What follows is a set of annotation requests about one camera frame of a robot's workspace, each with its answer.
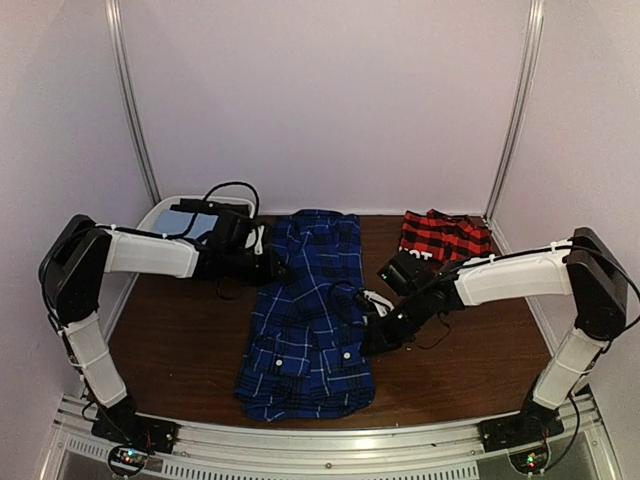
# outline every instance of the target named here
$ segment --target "blue fabric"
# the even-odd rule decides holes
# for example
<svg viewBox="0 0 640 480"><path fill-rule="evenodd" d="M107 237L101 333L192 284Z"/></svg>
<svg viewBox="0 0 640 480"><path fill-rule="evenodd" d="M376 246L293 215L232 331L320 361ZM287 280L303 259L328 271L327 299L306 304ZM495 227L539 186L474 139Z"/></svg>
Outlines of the blue fabric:
<svg viewBox="0 0 640 480"><path fill-rule="evenodd" d="M336 418L375 396L371 365L360 356L360 223L355 215L302 210L281 218L272 246L291 267L258 292L235 396L254 420ZM353 287L329 287L338 281Z"/></svg>

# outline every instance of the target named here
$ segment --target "white enclosure panel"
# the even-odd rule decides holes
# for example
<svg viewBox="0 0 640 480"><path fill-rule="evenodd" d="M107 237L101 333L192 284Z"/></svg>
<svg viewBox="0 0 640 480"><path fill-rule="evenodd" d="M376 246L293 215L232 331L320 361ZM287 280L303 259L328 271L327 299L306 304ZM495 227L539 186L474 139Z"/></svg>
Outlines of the white enclosure panel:
<svg viewBox="0 0 640 480"><path fill-rule="evenodd" d="M124 0L163 195L255 183L265 211L480 212L527 0Z"/></svg>
<svg viewBox="0 0 640 480"><path fill-rule="evenodd" d="M547 2L533 93L497 213L514 250L589 225L640 282L639 25L638 2ZM542 307L561 339L572 300ZM628 479L640 478L639 342L640 328L617 340L592 377Z"/></svg>
<svg viewBox="0 0 640 480"><path fill-rule="evenodd" d="M38 264L75 213L135 225L150 205L103 0L3 1L0 65L0 478L24 480L61 394L79 386L47 323ZM125 279L104 284L105 320Z"/></svg>

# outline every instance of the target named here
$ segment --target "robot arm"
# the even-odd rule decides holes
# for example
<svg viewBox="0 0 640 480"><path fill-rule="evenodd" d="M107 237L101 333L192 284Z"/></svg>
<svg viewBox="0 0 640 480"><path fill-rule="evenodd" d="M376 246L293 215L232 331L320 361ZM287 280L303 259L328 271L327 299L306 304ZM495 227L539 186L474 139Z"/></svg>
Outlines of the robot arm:
<svg viewBox="0 0 640 480"><path fill-rule="evenodd" d="M580 228L570 240L545 249L473 258L449 264L435 275L417 265L401 251L379 272L405 298L387 315L369 316L362 353L397 349L429 318L452 310L508 298L573 295L578 311L574 325L532 386L521 412L512 421L506 417L481 424L487 451L537 441L545 429L561 433L557 408L625 329L627 282L597 235Z"/></svg>
<svg viewBox="0 0 640 480"><path fill-rule="evenodd" d="M194 241L126 228L96 225L76 215L67 224L38 272L50 318L72 365L100 407L93 432L110 440L153 438L156 451L170 451L175 426L141 425L135 402L113 363L98 323L98 296L105 273L133 272L215 280L232 276L252 285L284 272L277 254L263 248L265 226L222 210L213 230Z"/></svg>

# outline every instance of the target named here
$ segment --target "red plaid shirt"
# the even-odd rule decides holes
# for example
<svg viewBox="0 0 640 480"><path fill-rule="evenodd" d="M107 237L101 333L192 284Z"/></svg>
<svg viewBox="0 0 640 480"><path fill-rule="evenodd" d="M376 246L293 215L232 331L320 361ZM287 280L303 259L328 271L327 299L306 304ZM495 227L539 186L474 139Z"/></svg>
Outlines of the red plaid shirt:
<svg viewBox="0 0 640 480"><path fill-rule="evenodd" d="M466 215L445 215L429 210L426 215L404 215L400 248L432 257L442 263L491 253L491 233L474 225Z"/></svg>

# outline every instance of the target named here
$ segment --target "metal frame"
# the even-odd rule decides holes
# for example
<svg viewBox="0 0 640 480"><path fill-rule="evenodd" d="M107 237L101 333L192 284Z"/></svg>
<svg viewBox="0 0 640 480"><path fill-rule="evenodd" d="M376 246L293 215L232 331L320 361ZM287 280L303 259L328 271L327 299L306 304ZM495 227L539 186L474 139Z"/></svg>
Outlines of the metal frame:
<svg viewBox="0 0 640 480"><path fill-rule="evenodd" d="M116 60L116 70L118 72L118 79L120 80L120 90L124 101L129 130L131 131L131 139L133 140L133 146L140 166L142 180L144 181L145 188L147 189L147 194L155 205L162 200L162 196L160 195L160 187L158 186L158 181L153 172L153 166L151 165L151 160L149 158L149 151L147 150L147 144L144 139L142 123L140 122L138 106L133 92L133 82L131 81L129 60L127 57L124 33L122 29L122 18L120 16L120 0L106 1L109 33L111 34L111 43Z"/></svg>
<svg viewBox="0 0 640 480"><path fill-rule="evenodd" d="M106 459L111 444L91 436L91 423L81 416L86 404L86 400L71 396L63 398L40 479L57 478L66 451L100 461ZM598 478L620 480L593 398L582 395L577 398L577 405L582 417L580 431L589 441ZM95 407L86 412L90 417L95 413ZM568 438L573 435L576 421L570 403L560 408L560 416L566 431L554 438ZM342 431L238 428L178 420L180 430L173 455L155 455L148 470L162 478L201 480L438 479L446 477L444 472L454 470L465 472L466 476L458 478L474 480L478 478L477 461L506 453L484 453L477 428L480 420L483 419Z"/></svg>
<svg viewBox="0 0 640 480"><path fill-rule="evenodd" d="M529 21L527 24L527 33L524 42L524 51L522 53L522 65L520 67L520 77L516 89L516 96L513 102L513 110L511 112L511 120L502 149L502 156L496 178L489 196L489 203L484 213L485 220L489 225L493 221L493 217L502 196L504 184L511 167L513 155L522 122L524 119L525 107L531 91L531 83L538 62L538 53L540 51L540 41L542 39L542 27L544 23L544 0L531 0L529 8Z"/></svg>

